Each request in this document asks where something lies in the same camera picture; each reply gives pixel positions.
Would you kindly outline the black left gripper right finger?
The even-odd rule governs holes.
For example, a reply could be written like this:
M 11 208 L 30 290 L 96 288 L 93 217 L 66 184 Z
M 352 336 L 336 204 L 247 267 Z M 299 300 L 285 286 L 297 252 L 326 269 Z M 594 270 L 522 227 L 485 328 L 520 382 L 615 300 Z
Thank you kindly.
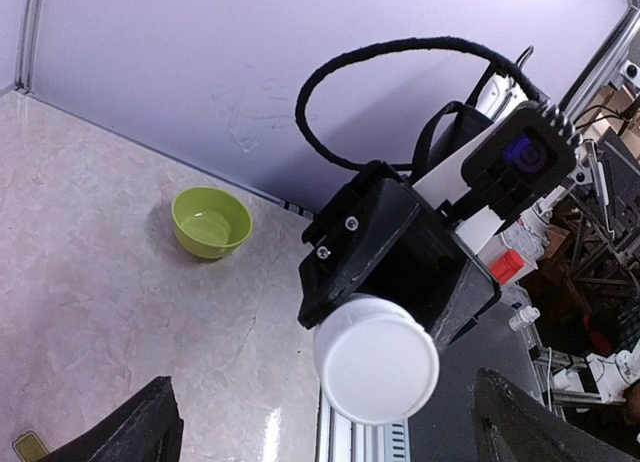
M 491 369 L 476 374 L 472 420 L 480 461 L 634 459 L 564 422 Z

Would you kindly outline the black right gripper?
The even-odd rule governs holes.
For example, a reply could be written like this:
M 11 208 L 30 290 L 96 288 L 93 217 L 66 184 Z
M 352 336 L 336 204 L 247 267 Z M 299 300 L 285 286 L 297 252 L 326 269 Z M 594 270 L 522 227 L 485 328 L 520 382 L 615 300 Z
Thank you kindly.
M 442 353 L 498 302 L 499 283 L 388 164 L 374 161 L 322 208 L 301 239 L 298 322 L 311 329 L 355 293 L 405 309 Z

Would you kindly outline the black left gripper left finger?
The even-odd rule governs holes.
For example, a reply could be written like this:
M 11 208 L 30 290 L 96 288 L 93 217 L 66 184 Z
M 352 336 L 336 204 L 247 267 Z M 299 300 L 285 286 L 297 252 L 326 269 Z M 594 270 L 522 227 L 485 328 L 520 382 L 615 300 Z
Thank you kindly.
M 158 376 L 46 461 L 178 461 L 184 421 L 169 376 Z

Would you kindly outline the small white pill bottle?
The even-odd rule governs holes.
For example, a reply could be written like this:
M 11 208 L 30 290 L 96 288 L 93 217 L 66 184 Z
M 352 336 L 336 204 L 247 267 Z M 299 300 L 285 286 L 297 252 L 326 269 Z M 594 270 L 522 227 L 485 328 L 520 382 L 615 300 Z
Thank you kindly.
M 440 372 L 425 329 L 399 305 L 363 293 L 351 295 L 314 330 L 313 361 L 331 408 L 369 426 L 418 412 Z

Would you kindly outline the green pill organizer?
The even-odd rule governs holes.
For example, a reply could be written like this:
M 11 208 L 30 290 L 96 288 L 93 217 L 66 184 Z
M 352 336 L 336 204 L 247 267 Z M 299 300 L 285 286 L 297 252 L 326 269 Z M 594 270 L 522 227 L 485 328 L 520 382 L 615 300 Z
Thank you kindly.
M 20 435 L 12 443 L 12 447 L 22 462 L 38 462 L 49 454 L 40 437 L 33 431 Z

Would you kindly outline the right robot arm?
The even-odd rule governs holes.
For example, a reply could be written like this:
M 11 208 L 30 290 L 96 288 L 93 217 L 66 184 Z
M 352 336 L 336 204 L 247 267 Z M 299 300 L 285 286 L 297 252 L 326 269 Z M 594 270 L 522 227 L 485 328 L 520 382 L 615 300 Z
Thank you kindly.
M 330 76 L 381 56 L 457 52 L 511 77 L 525 99 L 500 121 L 475 108 L 477 92 L 439 108 L 427 104 L 422 75 L 391 92 L 340 107 L 337 125 L 317 135 L 313 92 Z M 472 329 L 500 297 L 500 285 L 479 258 L 481 241 L 514 223 L 573 165 L 573 130 L 557 108 L 505 56 L 451 36 L 406 38 L 343 53 L 302 84 L 293 122 L 303 140 L 331 165 L 302 168 L 325 193 L 301 240 L 303 298 L 298 322 L 318 329 L 359 295 L 407 311 L 438 351 Z

